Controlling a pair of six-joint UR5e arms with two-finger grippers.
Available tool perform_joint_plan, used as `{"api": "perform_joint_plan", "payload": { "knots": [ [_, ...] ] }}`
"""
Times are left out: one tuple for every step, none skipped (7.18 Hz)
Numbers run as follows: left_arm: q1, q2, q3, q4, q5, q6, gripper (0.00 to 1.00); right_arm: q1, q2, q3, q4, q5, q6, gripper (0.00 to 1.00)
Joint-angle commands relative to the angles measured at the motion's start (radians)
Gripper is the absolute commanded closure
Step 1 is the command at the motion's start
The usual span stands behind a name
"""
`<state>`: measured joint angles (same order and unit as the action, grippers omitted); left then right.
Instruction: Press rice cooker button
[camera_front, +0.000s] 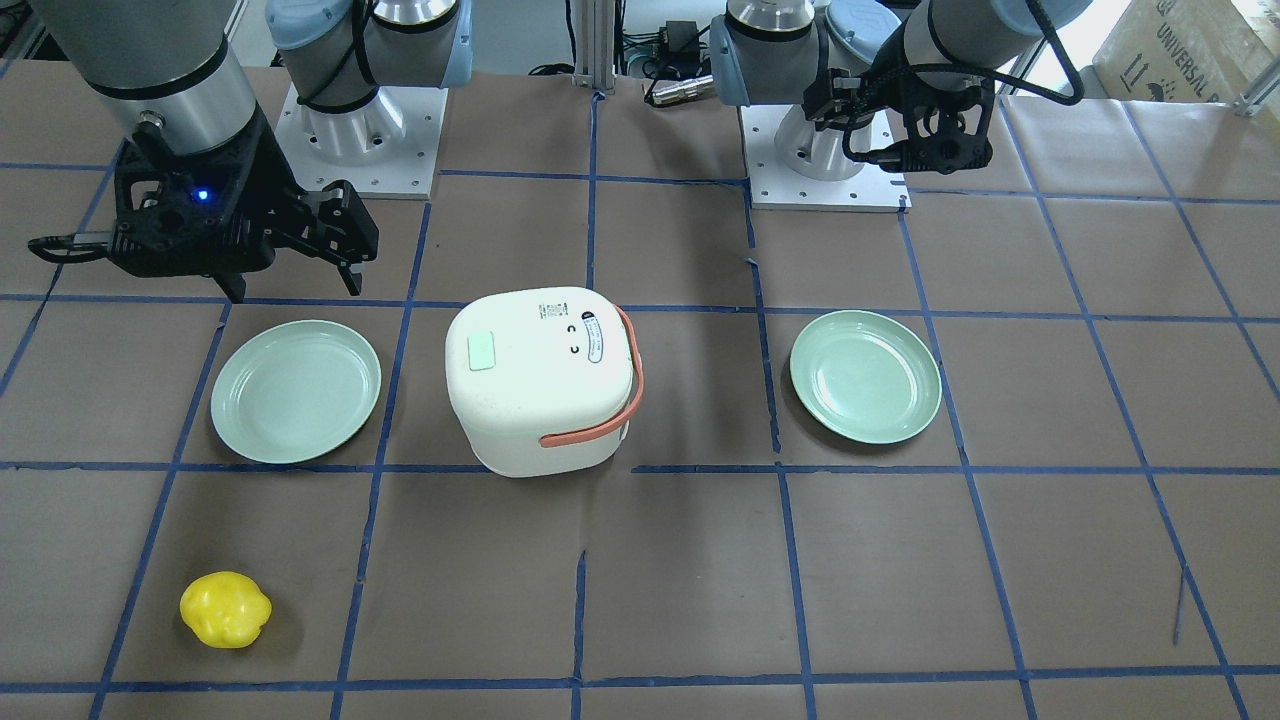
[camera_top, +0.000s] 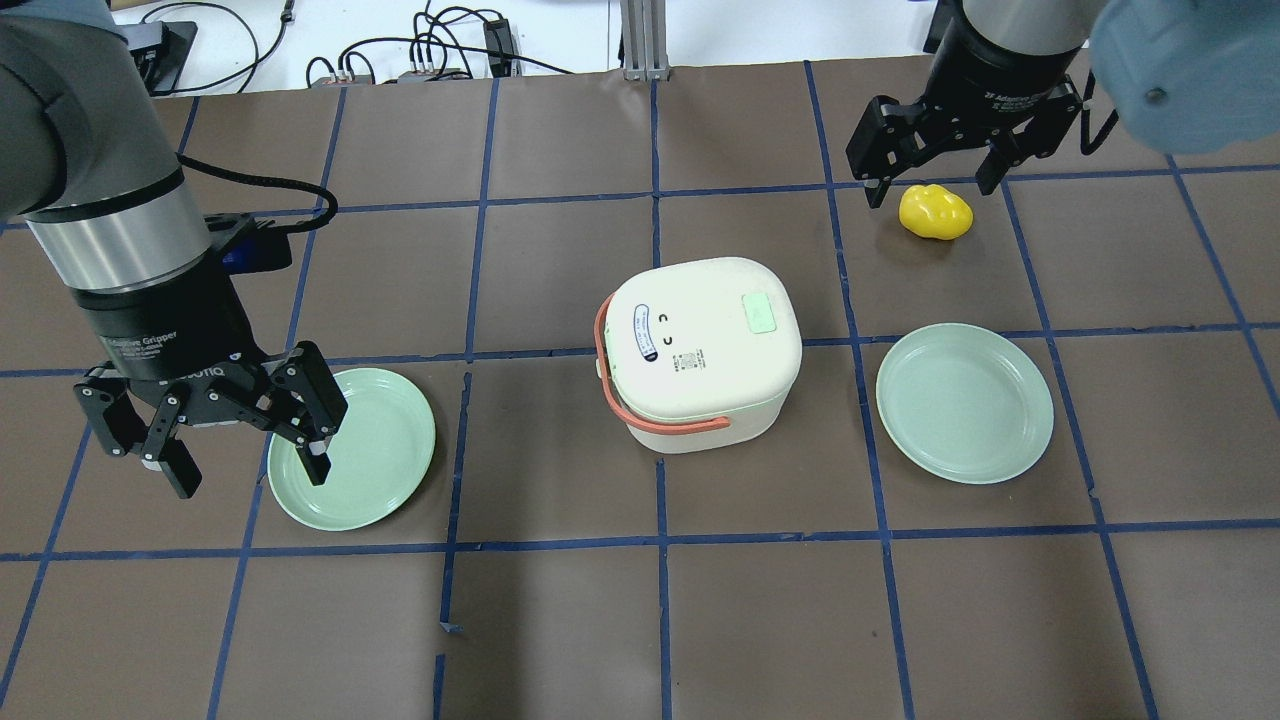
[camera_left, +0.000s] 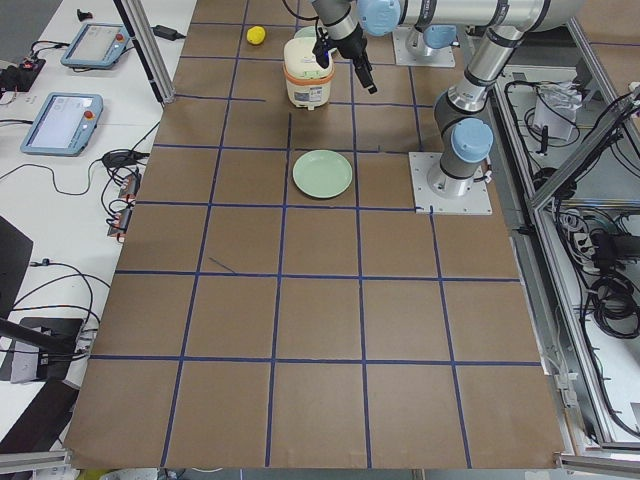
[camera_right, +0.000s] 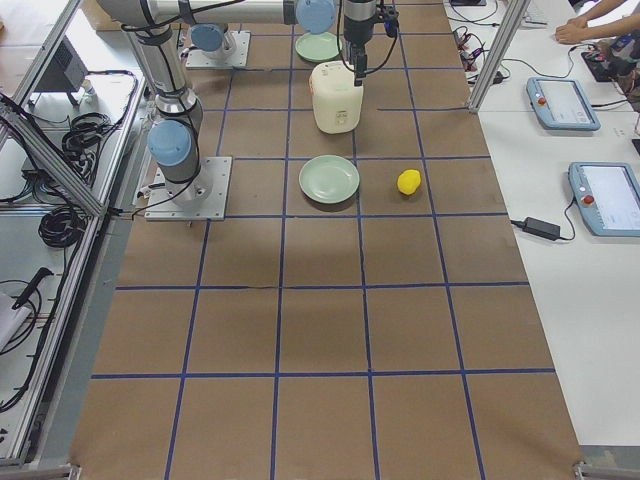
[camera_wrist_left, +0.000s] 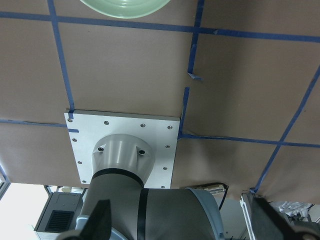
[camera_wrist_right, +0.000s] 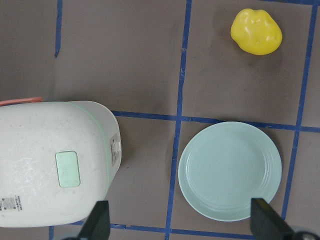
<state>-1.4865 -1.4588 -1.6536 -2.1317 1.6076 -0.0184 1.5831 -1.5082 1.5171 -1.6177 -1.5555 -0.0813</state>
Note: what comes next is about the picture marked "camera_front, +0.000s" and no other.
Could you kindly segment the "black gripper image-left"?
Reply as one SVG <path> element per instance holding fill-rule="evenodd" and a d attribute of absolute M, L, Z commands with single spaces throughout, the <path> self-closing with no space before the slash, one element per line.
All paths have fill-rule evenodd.
<path fill-rule="evenodd" d="M 141 278 L 207 277 L 230 304 L 244 301 L 244 275 L 268 269 L 278 249 L 332 264 L 353 297 L 362 263 L 378 256 L 378 225 L 356 188 L 337 179 L 303 190 L 261 111 L 221 146 L 187 156 L 143 118 L 113 179 L 111 229 L 38 237 L 29 251 L 55 264 L 106 260 Z"/>

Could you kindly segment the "silver robot arm image-right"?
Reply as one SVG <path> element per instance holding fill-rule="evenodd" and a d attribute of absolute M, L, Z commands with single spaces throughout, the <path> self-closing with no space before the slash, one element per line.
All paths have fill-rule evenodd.
<path fill-rule="evenodd" d="M 1059 31 L 1085 1 L 730 1 L 710 23 L 719 100 L 787 109 L 774 141 L 814 181 L 978 170 L 995 150 L 996 88 L 1064 106 L 1084 94 Z"/>

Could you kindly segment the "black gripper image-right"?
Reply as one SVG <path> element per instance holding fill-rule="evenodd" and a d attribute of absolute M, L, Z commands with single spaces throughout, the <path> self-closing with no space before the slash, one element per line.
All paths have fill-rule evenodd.
<path fill-rule="evenodd" d="M 954 64 L 868 70 L 820 69 L 803 92 L 805 118 L 841 133 L 837 149 L 854 163 L 890 173 L 977 170 L 989 165 L 988 140 L 997 73 Z M 906 138 L 884 149 L 856 150 L 852 132 L 881 110 L 901 117 Z"/>

